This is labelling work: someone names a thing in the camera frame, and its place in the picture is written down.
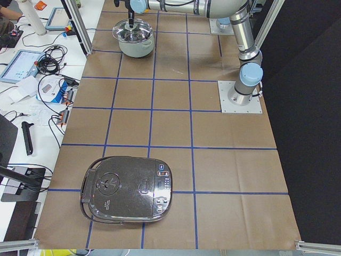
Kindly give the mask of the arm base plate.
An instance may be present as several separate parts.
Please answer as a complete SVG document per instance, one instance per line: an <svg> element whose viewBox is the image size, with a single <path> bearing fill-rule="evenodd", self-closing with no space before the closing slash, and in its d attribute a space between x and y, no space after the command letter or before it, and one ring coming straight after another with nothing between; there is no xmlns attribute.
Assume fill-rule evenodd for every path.
<svg viewBox="0 0 341 256"><path fill-rule="evenodd" d="M221 112L223 114L262 114L260 91L255 88L250 95L239 94L235 81L217 81Z"/></svg>
<svg viewBox="0 0 341 256"><path fill-rule="evenodd" d="M229 35L233 36L234 32L232 29L230 18L210 19L210 33L212 35Z"/></svg>

